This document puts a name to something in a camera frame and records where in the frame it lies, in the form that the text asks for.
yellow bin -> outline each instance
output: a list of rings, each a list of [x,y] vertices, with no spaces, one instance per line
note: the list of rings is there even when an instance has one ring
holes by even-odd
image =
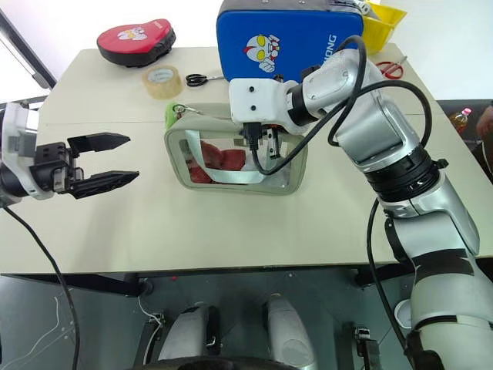
[[[368,4],[371,5],[375,14],[380,18],[377,20],[363,17],[363,40],[367,46],[368,54],[374,54],[381,51],[392,33],[394,33],[395,27],[407,13],[390,6],[374,4],[373,2],[368,2]]]

floor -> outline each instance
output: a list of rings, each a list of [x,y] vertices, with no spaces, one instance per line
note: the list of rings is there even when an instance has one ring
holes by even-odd
[[[153,278],[154,292],[143,297],[151,312],[175,318],[182,310],[203,301],[220,309],[224,355],[268,358],[261,306],[272,293],[281,293],[298,310],[314,346],[319,369],[360,370],[363,362],[351,353],[352,324],[365,325],[380,344],[383,369],[408,370],[402,350],[375,287],[357,288],[354,270],[343,267],[303,271],[239,274],[201,274]],[[412,278],[384,282],[392,305],[408,298]],[[79,370],[131,368],[146,320],[136,298],[72,289],[81,322]],[[68,368],[74,348],[73,326],[59,287],[0,277],[1,370]],[[60,323],[28,353],[36,340]]]

blue bag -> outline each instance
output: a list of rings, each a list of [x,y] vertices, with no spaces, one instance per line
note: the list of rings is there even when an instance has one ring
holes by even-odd
[[[300,82],[346,37],[363,33],[352,0],[225,0],[216,24],[223,74]]]

black cable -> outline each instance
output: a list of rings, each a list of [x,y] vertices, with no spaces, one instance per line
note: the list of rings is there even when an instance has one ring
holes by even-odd
[[[432,122],[433,116],[431,114],[431,107],[430,107],[430,103],[428,102],[428,99],[426,98],[426,95],[421,90],[419,90],[418,87],[416,87],[410,82],[399,81],[399,80],[386,80],[365,86],[357,93],[357,98],[364,94],[369,93],[370,91],[376,89],[382,89],[384,87],[401,87],[402,89],[411,91],[418,98],[421,105],[423,106],[423,111],[424,111],[424,133],[421,139],[421,144],[423,146],[426,146],[430,138],[431,127],[433,125]],[[286,166],[310,142],[310,140],[312,140],[314,136],[317,135],[320,129],[322,129],[322,127],[324,127],[327,122],[329,122],[336,114],[340,112],[341,109],[344,108],[347,101],[348,99],[338,103],[329,113],[327,113],[320,121],[318,121],[318,123],[313,127],[313,129],[274,168],[270,170],[266,170],[262,168],[262,165],[260,164],[257,155],[257,151],[252,150],[253,163],[255,164],[257,170],[263,175],[269,176],[275,174],[277,171],[279,171],[284,166]]]
[[[53,266],[53,270],[55,270],[56,277],[60,281],[60,284],[61,284],[62,289],[63,289],[63,293],[65,294],[65,297],[67,298],[67,302],[69,303],[70,312],[72,314],[72,320],[74,321],[75,348],[74,348],[74,356],[73,356],[73,360],[72,360],[72,370],[76,370],[77,369],[77,362],[79,359],[79,348],[80,348],[79,319],[77,317],[77,312],[75,312],[74,302],[73,302],[72,296],[69,292],[69,288],[67,287],[67,283],[65,282],[65,278],[63,277],[62,272],[60,272],[60,269],[59,269],[58,265],[56,264],[55,259],[48,252],[45,245],[41,242],[41,240],[39,239],[36,232],[32,229],[32,227],[30,227],[27,222],[25,222],[18,214],[16,214],[10,208],[5,207],[4,210],[9,215],[11,215],[15,220],[17,220],[23,227],[25,227],[26,230],[31,234],[31,236],[33,237],[35,242],[39,245],[42,252],[45,254],[46,258],[49,259],[50,263]]]
[[[387,296],[385,295],[384,288],[382,287],[382,283],[377,275],[377,268],[375,267],[375,261],[373,259],[373,251],[371,246],[371,232],[373,230],[373,221],[375,218],[375,214],[377,213],[378,208],[378,198],[375,198],[373,202],[373,206],[371,207],[370,216],[368,217],[368,226],[367,226],[367,254],[368,254],[368,262],[370,265],[371,276],[377,285],[378,295],[380,295],[380,299],[382,304],[384,305],[385,313],[388,316],[389,321],[391,322],[392,328],[397,336],[399,343],[401,344],[402,349],[405,351],[406,349],[406,339],[402,334],[402,331],[399,328],[399,324],[394,317],[394,312],[392,311],[391,305],[388,303]]]
[[[361,90],[361,86],[363,85],[364,73],[366,72],[366,68],[367,68],[367,48],[364,45],[363,39],[360,36],[355,35],[348,37],[342,42],[342,44],[339,45],[339,47],[335,52],[339,52],[340,50],[344,49],[347,45],[351,44],[352,42],[357,43],[357,51],[359,54],[356,81],[354,82],[353,91],[349,96],[349,98],[347,99],[343,112],[340,114],[339,118],[337,118],[336,123],[330,129],[327,142],[331,146],[339,146],[339,143],[337,141],[334,141],[334,136],[337,130],[339,129],[340,125],[342,125],[342,122],[344,122],[347,115],[353,109],[353,106],[356,103],[356,99],[360,96],[358,94]]]

red fabric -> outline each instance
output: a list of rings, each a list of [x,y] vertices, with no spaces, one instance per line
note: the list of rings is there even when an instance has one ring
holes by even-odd
[[[223,162],[221,170],[240,171],[245,165],[247,155],[241,149],[223,150]]]
[[[212,183],[213,179],[209,177],[206,171],[200,167],[189,168],[190,179],[193,183]]]
[[[170,31],[171,25],[167,20],[155,19],[140,25],[119,25],[99,35],[97,42],[109,52],[144,53],[151,50]]]
[[[219,150],[214,145],[200,141],[202,155],[206,166],[216,170],[240,171],[245,165],[247,154],[244,150]],[[206,171],[199,167],[195,160],[187,161],[190,179],[193,183],[214,183]]]
[[[223,162],[223,153],[217,149],[214,145],[208,144],[205,141],[200,140],[200,145],[202,147],[203,161],[209,168],[221,168],[221,163]]]

